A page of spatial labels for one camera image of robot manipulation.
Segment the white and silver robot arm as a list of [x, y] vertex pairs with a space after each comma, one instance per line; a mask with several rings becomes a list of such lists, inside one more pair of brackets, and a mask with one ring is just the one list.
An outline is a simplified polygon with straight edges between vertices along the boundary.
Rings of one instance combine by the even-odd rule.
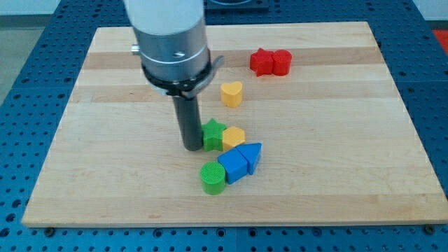
[[202, 125], [197, 95], [211, 82], [202, 0], [125, 0], [148, 82], [172, 97], [183, 145], [197, 151]]

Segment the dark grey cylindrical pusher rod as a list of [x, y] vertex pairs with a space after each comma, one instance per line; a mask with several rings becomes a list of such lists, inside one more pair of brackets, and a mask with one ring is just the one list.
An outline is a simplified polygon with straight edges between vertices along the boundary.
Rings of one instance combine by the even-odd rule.
[[198, 151], [203, 140], [197, 98], [173, 97], [173, 102], [184, 147], [188, 151]]

